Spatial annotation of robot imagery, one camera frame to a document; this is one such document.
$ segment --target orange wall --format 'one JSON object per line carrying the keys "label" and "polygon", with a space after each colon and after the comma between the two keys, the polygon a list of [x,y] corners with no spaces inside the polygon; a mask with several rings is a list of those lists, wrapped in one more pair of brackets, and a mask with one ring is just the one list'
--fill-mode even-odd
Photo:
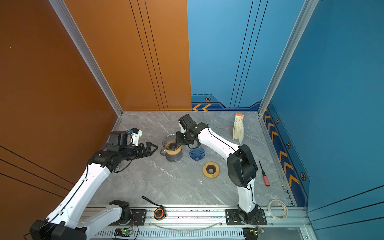
{"label": "orange wall", "polygon": [[65,0],[124,111],[191,110],[186,0]]}
{"label": "orange wall", "polygon": [[116,114],[49,1],[3,1],[0,22],[0,232],[22,239],[73,187]]}

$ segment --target blue wall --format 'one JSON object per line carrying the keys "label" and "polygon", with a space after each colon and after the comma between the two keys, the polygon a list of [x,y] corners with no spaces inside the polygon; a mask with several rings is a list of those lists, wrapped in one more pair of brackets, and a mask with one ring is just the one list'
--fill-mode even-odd
{"label": "blue wall", "polygon": [[272,98],[320,240],[384,233],[383,76],[383,2],[320,0]]}
{"label": "blue wall", "polygon": [[213,95],[225,107],[260,101],[303,3],[188,0],[192,94]]}

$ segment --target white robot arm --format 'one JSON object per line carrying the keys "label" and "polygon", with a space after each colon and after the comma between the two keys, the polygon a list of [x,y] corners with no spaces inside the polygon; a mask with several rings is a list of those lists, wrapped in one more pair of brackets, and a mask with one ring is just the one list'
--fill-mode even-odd
{"label": "white robot arm", "polygon": [[142,131],[136,128],[128,132],[114,131],[108,143],[88,161],[87,168],[64,200],[45,221],[36,220],[30,228],[33,240],[89,240],[101,229],[113,222],[120,225],[132,221],[129,203],[114,200],[97,214],[79,222],[80,217],[101,183],[116,171],[123,160],[151,156],[158,146],[147,142],[138,144]]}
{"label": "white robot arm", "polygon": [[239,146],[217,135],[205,123],[196,123],[187,114],[179,119],[180,132],[176,133],[177,143],[198,145],[204,144],[212,148],[227,160],[228,176],[237,186],[239,195],[239,217],[244,224],[251,224],[256,217],[258,207],[253,194],[257,165],[250,148]]}

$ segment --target yellow chevron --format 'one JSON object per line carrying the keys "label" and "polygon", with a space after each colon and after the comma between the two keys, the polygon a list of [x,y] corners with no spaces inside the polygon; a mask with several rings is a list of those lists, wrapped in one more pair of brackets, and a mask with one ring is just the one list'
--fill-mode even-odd
{"label": "yellow chevron", "polygon": [[287,174],[287,167],[289,167],[290,169],[293,170],[291,165],[289,165],[287,162],[284,162],[284,172],[285,172],[285,174]]}
{"label": "yellow chevron", "polygon": [[280,162],[281,162],[281,156],[282,156],[282,155],[288,157],[287,154],[286,154],[285,152],[280,151]]}
{"label": "yellow chevron", "polygon": [[203,107],[203,110],[204,110],[204,111],[208,111],[208,110],[207,110],[207,107],[209,107],[209,106],[211,106],[211,104],[208,104],[207,106]]}
{"label": "yellow chevron", "polygon": [[268,123],[268,132],[270,132],[271,126],[274,127],[272,123]]}
{"label": "yellow chevron", "polygon": [[273,136],[274,136],[274,135],[279,136],[279,135],[277,134],[277,132],[272,131],[272,142],[273,142]]}
{"label": "yellow chevron", "polygon": [[200,107],[201,106],[201,104],[198,104],[198,105],[196,105],[194,108],[192,108],[192,110],[195,110],[196,112],[198,111],[196,108],[198,108],[198,107]]}
{"label": "yellow chevron", "polygon": [[294,177],[292,176],[291,174],[289,175],[289,186],[292,188],[292,180],[294,180],[295,182],[297,182],[297,184],[300,184],[299,181]]}
{"label": "yellow chevron", "polygon": [[266,119],[271,118],[270,116],[265,116],[265,125],[266,125]]}

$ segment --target tape measure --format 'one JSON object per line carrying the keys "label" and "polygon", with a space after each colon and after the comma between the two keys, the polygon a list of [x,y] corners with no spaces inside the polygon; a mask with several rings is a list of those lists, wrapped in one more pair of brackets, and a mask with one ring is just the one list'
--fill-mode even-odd
{"label": "tape measure", "polygon": [[156,205],[156,206],[159,206],[158,208],[156,208],[155,212],[153,213],[153,217],[160,221],[162,220],[163,218],[166,217],[166,212],[164,210],[164,206],[163,205],[160,205],[160,204],[155,204],[154,202],[152,202],[151,200],[149,200],[147,197],[145,196],[141,196],[142,199],[152,203],[153,205]]}

